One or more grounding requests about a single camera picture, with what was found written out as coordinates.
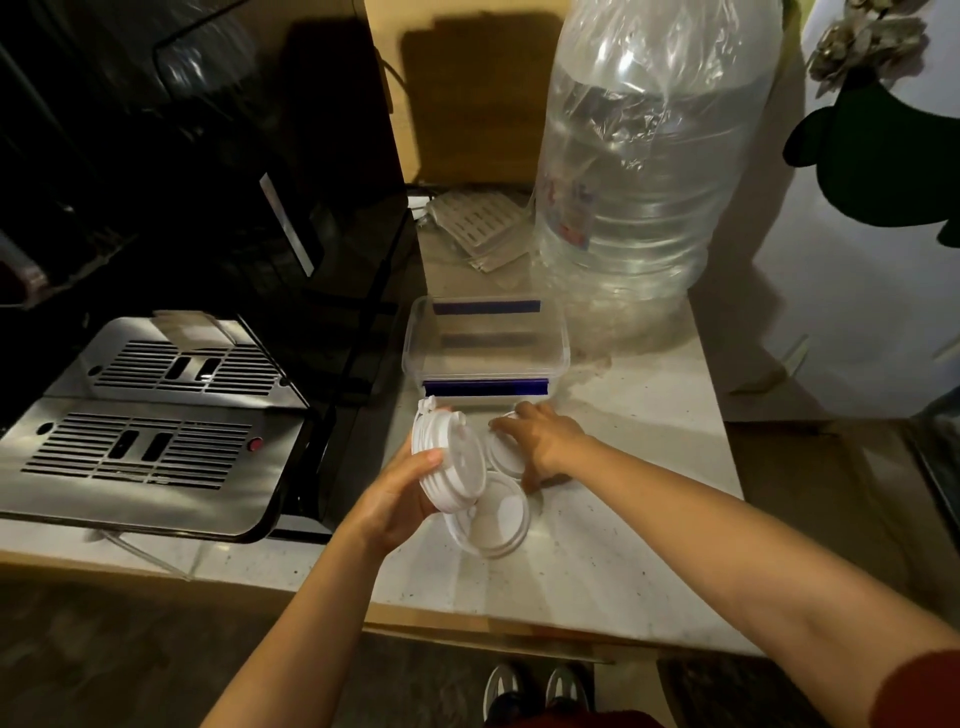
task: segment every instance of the metal grate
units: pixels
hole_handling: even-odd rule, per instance
[[[227,480],[249,431],[249,425],[71,412],[20,471],[216,489]],[[136,433],[127,438],[131,444],[140,442],[136,454],[119,450],[128,433]]]
[[[237,344],[213,375],[206,391],[266,396],[279,376],[280,372],[256,345]]]
[[[279,376],[255,344],[180,353],[169,342],[136,340],[96,375],[94,386],[267,397]]]

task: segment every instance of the shoe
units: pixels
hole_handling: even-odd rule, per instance
[[[487,679],[487,687],[483,691],[483,721],[490,717],[490,708],[500,695],[513,693],[517,698],[522,697],[523,684],[519,673],[506,663],[497,665]]]
[[[546,681],[546,709],[561,713],[589,711],[590,701],[583,681],[569,666],[557,667]]]

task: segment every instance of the left hand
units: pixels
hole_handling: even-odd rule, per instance
[[[343,526],[356,528],[381,556],[414,535],[423,520],[437,513],[420,479],[444,462],[443,449],[411,453],[411,436],[348,513]]]

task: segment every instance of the drip tray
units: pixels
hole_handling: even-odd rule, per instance
[[[110,322],[0,440],[0,516],[265,535],[306,408],[242,327],[222,323],[236,346],[180,353],[149,319]]]

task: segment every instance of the label on bottle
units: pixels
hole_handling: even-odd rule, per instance
[[[585,251],[593,228],[596,196],[582,182],[546,181],[544,215],[550,229],[574,248]]]

